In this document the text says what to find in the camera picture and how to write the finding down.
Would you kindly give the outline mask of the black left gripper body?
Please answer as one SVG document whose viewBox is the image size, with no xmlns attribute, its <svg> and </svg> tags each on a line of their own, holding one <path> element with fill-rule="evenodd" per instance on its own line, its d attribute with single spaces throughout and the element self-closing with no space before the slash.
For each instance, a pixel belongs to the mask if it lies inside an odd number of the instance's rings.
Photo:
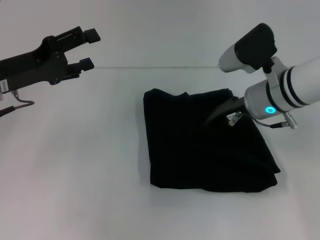
<svg viewBox="0 0 320 240">
<path fill-rule="evenodd" d="M 6 94 L 39 82 L 56 85 L 78 78 L 68 75 L 65 52 L 86 44 L 84 31 L 78 26 L 58 36 L 47 36 L 31 51 L 0 61 L 0 91 Z"/>
</svg>

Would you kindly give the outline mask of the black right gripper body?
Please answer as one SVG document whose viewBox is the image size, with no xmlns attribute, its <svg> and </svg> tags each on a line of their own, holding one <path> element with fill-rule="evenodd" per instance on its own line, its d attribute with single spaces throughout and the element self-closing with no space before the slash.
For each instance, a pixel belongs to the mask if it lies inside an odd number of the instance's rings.
<svg viewBox="0 0 320 240">
<path fill-rule="evenodd" d="M 247 108 L 245 106 L 244 97 L 232 97 L 222 104 L 216 106 L 212 110 L 210 110 L 204 120 L 204 125 L 207 126 L 212 123 L 215 119 L 219 117 L 226 117 L 232 113 L 247 113 Z"/>
</svg>

